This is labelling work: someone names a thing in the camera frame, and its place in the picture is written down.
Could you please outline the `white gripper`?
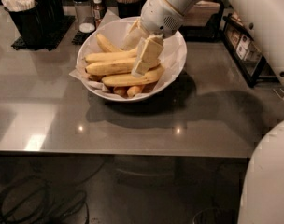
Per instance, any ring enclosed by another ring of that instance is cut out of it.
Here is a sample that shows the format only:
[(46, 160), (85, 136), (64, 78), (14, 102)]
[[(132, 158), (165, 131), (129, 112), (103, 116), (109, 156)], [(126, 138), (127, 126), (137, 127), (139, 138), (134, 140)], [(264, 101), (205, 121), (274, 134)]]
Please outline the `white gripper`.
[(147, 0), (145, 2), (140, 19), (135, 20), (121, 43), (123, 50), (131, 50), (138, 45), (131, 72), (134, 77), (144, 76), (150, 68), (160, 63), (163, 38), (172, 36), (180, 28), (183, 17), (184, 7), (180, 0)]

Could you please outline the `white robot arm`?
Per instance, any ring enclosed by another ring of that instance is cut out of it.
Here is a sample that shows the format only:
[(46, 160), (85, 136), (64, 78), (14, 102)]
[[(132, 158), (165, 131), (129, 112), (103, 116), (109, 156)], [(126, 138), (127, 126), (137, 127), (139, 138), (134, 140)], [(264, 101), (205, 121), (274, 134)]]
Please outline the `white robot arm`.
[[(149, 35), (167, 38), (200, 0), (147, 0), (122, 45)], [(229, 0), (284, 87), (284, 0)], [(248, 164), (237, 224), (284, 224), (284, 121), (256, 146)]]

